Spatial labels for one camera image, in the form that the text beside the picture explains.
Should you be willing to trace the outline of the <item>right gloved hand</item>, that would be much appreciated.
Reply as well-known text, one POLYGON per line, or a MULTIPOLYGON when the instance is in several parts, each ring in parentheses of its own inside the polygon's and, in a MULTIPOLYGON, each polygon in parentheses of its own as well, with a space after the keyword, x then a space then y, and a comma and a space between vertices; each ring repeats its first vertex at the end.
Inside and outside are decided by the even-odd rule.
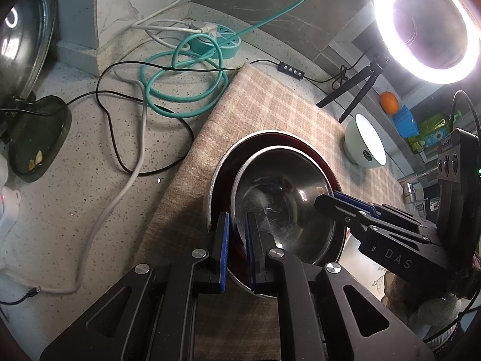
POLYGON ((461 300, 451 292, 423 290, 387 271, 381 303, 418 337, 444 329, 461 312, 461 300))

